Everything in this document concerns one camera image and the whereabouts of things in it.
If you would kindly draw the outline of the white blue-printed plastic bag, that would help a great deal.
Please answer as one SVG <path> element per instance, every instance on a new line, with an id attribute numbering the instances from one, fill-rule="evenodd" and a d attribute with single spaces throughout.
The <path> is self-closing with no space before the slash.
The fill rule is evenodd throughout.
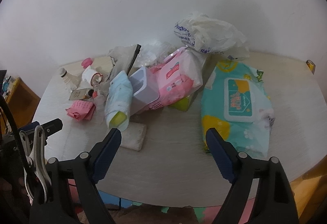
<path id="1" fill-rule="evenodd" d="M 234 25 L 193 12 L 174 26 L 174 34 L 196 52 L 219 54 L 225 59 L 249 58 L 247 38 Z"/>

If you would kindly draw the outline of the crumpled pink paper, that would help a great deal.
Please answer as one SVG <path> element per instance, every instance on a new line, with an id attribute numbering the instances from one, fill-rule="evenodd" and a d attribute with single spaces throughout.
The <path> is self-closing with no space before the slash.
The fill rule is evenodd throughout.
<path id="1" fill-rule="evenodd" d="M 77 120 L 91 120 L 95 111 L 95 104 L 91 101 L 75 100 L 71 107 L 66 109 L 66 114 Z"/>

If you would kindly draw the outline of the wooden shelf cabinet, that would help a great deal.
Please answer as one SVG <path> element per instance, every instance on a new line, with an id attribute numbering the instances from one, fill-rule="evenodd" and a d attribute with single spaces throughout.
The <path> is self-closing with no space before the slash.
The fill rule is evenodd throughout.
<path id="1" fill-rule="evenodd" d="M 32 122 L 40 97 L 18 77 L 3 78 L 1 92 L 18 128 Z"/>

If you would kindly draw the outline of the metal spring clamp right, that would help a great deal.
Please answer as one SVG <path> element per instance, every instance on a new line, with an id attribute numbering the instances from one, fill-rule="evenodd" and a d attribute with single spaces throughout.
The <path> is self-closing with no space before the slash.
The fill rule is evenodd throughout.
<path id="1" fill-rule="evenodd" d="M 42 193 L 41 202 L 46 203 L 48 200 L 48 191 L 52 186 L 52 182 L 46 170 L 44 157 L 45 131 L 40 125 L 35 127 L 32 148 L 30 148 L 27 133 L 25 131 L 20 131 L 19 135 L 27 160 L 27 169 L 24 169 L 24 183 L 27 194 L 31 200 L 34 200 L 36 188 L 40 187 Z"/>

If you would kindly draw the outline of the silver orange cream tube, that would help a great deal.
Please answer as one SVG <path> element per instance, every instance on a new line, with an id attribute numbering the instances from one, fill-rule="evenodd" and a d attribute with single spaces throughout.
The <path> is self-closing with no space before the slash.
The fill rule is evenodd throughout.
<path id="1" fill-rule="evenodd" d="M 76 89 L 70 94 L 69 100 L 75 101 L 89 99 L 93 96 L 93 92 L 94 90 L 90 88 Z"/>

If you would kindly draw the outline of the white folded tissue pad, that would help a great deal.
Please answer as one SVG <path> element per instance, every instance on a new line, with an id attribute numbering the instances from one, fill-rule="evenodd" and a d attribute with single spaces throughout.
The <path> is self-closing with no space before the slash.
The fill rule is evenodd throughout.
<path id="1" fill-rule="evenodd" d="M 145 124 L 130 122 L 128 128 L 121 133 L 121 147 L 140 151 L 145 135 Z"/>

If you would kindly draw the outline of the light blue wrapped packet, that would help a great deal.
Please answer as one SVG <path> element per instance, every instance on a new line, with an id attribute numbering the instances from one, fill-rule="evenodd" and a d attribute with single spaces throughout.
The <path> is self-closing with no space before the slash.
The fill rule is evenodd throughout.
<path id="1" fill-rule="evenodd" d="M 121 71 L 110 82 L 109 94 L 105 104 L 104 117 L 109 129 L 121 132 L 127 129 L 132 102 L 132 85 L 125 71 Z"/>

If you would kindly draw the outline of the white lidded plastic box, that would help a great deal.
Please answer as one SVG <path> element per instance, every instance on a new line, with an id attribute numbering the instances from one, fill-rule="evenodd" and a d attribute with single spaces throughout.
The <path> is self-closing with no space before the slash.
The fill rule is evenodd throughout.
<path id="1" fill-rule="evenodd" d="M 133 89 L 130 115 L 134 115 L 159 98 L 159 88 L 155 75 L 146 67 L 139 68 L 129 80 Z"/>

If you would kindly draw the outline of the clear crumpled plastic wrap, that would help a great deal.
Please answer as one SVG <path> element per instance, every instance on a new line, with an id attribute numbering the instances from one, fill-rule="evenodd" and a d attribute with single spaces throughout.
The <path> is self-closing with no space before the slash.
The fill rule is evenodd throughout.
<path id="1" fill-rule="evenodd" d="M 151 67 L 162 63 L 169 54 L 178 49 L 177 46 L 168 42 L 155 41 L 141 45 L 138 54 L 134 58 L 138 45 L 114 47 L 109 50 L 107 56 L 110 57 L 113 65 L 118 70 L 128 69 L 132 61 L 134 61 L 132 68 Z"/>

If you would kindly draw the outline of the teal wet wipes pack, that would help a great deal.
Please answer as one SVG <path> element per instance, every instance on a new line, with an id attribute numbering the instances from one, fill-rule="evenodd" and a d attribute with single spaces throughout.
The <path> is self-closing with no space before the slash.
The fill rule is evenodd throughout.
<path id="1" fill-rule="evenodd" d="M 268 156 L 275 121 L 263 71 L 241 62 L 217 62 L 201 99 L 202 134 L 214 128 L 223 140 L 252 158 Z"/>

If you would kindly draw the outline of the green white cardboard box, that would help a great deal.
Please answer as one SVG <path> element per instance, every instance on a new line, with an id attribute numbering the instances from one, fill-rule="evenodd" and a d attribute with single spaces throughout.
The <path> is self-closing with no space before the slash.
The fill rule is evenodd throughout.
<path id="1" fill-rule="evenodd" d="M 188 111 L 193 101 L 196 99 L 197 94 L 192 93 L 191 95 L 182 98 L 181 100 L 169 105 L 170 108 L 174 108 L 180 111 Z"/>

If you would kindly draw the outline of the small yellow black object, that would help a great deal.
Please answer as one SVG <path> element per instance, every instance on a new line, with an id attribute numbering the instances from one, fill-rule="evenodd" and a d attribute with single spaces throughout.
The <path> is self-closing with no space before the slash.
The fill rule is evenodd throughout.
<path id="1" fill-rule="evenodd" d="M 307 60 L 306 64 L 307 64 L 308 68 L 310 69 L 311 73 L 314 74 L 315 73 L 315 68 L 316 68 L 315 63 L 313 61 L 311 61 L 311 60 Z"/>

